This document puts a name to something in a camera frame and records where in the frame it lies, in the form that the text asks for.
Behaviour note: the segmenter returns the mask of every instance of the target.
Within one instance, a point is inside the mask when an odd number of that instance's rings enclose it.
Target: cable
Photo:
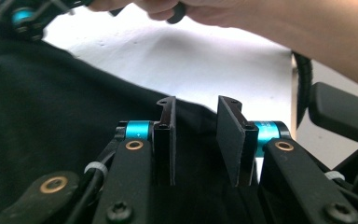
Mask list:
[[[91,168],[87,173],[94,173],[88,187],[86,188],[83,196],[75,205],[71,214],[66,220],[66,224],[76,224],[80,222],[84,211],[88,208],[89,204],[95,201],[96,195],[103,186],[103,172],[101,170]]]
[[[297,128],[304,118],[305,111],[310,103],[310,88],[312,86],[312,62],[311,59],[296,52],[293,55],[297,64],[298,89],[297,89]]]

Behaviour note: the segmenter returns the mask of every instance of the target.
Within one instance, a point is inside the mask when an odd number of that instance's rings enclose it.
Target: mounting hole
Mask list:
[[[65,176],[54,176],[40,186],[40,192],[46,194],[55,193],[63,189],[67,184],[68,179]]]
[[[280,150],[283,151],[291,151],[293,149],[295,149],[291,144],[286,143],[286,142],[277,142],[275,143],[275,147],[277,147]]]
[[[138,150],[144,146],[144,143],[141,141],[130,141],[126,144],[126,149],[128,150]]]

